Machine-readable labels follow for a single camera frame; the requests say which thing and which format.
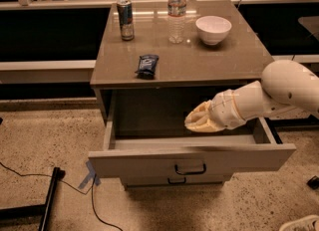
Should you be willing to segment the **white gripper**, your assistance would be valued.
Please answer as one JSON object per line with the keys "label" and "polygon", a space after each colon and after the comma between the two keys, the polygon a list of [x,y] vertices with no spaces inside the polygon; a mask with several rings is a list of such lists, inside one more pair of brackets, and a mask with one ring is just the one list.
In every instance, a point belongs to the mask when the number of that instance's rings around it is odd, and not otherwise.
{"label": "white gripper", "polygon": [[193,132],[218,132],[238,128],[246,124],[246,120],[237,109],[233,90],[227,90],[216,94],[211,101],[199,104],[184,123]]}

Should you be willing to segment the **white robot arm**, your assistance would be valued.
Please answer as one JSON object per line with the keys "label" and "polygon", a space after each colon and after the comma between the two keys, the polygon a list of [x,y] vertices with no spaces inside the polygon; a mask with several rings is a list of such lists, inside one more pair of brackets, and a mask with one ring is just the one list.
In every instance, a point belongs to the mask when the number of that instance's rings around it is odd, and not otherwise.
{"label": "white robot arm", "polygon": [[218,93],[185,118],[194,132],[235,129],[257,117],[271,117],[302,109],[319,117],[319,78],[290,60],[270,63],[255,81],[236,90]]}

